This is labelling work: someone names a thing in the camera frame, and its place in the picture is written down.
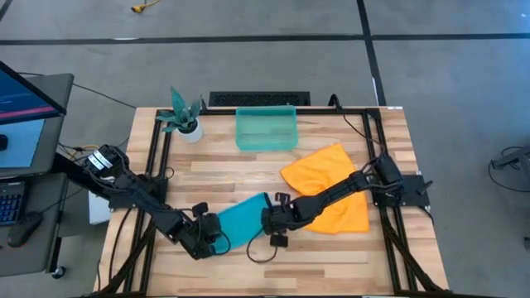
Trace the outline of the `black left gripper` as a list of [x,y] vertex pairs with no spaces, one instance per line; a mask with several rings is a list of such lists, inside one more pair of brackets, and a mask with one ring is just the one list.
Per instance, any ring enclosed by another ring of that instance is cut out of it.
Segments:
[[185,248],[194,248],[195,260],[212,257],[215,255],[215,248],[211,244],[221,236],[219,217],[216,214],[207,214],[208,204],[205,202],[194,205],[192,213],[198,218],[185,229],[181,244]]

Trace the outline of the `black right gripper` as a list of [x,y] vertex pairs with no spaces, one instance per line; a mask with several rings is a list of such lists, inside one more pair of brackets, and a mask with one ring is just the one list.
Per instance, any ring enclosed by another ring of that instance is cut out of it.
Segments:
[[[267,203],[262,210],[262,226],[265,233],[282,233],[286,230],[296,230],[309,223],[309,204],[302,201],[291,201],[288,193],[277,192],[275,201],[279,204]],[[270,245],[275,248],[287,248],[288,236],[273,234]]]

